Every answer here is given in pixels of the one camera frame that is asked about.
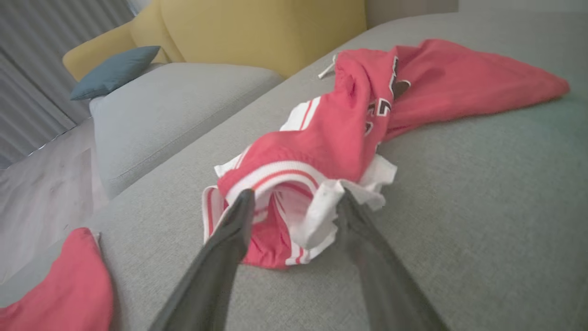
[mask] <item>blue pillow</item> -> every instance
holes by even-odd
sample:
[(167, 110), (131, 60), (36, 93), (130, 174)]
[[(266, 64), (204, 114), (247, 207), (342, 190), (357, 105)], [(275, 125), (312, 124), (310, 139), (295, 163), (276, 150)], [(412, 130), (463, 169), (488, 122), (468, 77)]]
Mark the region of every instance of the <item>blue pillow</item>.
[(111, 56), (75, 85), (70, 100), (106, 95), (134, 80), (147, 69), (159, 49), (160, 46), (139, 47)]

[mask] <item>gray curtain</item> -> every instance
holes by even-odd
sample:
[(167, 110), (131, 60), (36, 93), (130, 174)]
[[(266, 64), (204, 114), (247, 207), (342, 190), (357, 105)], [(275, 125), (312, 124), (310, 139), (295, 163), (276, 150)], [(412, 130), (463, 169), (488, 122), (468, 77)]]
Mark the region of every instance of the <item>gray curtain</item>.
[(132, 18), (125, 0), (0, 1), (0, 168), (90, 117), (61, 58)]

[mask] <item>white drawstring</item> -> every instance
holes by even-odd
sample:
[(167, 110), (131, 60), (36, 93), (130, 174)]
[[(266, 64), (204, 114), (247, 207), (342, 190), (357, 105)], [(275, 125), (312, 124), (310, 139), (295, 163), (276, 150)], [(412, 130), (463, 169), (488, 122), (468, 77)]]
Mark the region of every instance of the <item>white drawstring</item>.
[(323, 72), (321, 72), (319, 74), (319, 79), (323, 79), (323, 77), (329, 73), (329, 71), (333, 70), (333, 67), (335, 66), (335, 61), (337, 61), (337, 54), (333, 55), (333, 62), (331, 64), (329, 64), (329, 66), (323, 70)]

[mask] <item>garment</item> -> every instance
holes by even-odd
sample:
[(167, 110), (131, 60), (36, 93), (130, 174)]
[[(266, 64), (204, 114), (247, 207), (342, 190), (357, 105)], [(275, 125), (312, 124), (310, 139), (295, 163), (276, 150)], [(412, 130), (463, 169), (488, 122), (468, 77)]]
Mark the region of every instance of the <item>garment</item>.
[(239, 192), (252, 188), (256, 213), (243, 262), (308, 263), (335, 239), (334, 207), (343, 187), (373, 209), (385, 203), (379, 192), (396, 168), (376, 155), (382, 141), (426, 123), (512, 110), (569, 90), (542, 69), (439, 39), (389, 52), (342, 51), (335, 75), (332, 92), (298, 105), (280, 131), (215, 167), (218, 186), (202, 196), (205, 240)]
[(65, 240), (49, 274), (21, 300), (0, 308), (0, 330), (108, 330), (112, 287), (87, 228)]

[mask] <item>gray sofa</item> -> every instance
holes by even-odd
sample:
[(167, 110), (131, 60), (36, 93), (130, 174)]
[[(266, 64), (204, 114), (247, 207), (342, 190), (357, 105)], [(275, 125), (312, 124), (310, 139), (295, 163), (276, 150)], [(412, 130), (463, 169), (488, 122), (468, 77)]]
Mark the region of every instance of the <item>gray sofa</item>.
[[(382, 144), (398, 166), (376, 226), (451, 330), (588, 329), (588, 15), (453, 13), (379, 25), (339, 49), (444, 38), (544, 68), (561, 100), (428, 125)], [(328, 54), (115, 197), (87, 222), (102, 233), (116, 291), (113, 329), (146, 330), (202, 246), (201, 192), (213, 166), (277, 130), (333, 88)], [(53, 245), (0, 286), (18, 300), (48, 272)], [(335, 247), (287, 271), (241, 266), (227, 330), (366, 330), (355, 267)]]
[(110, 199), (283, 81), (242, 65), (158, 65), (90, 103), (98, 172)]

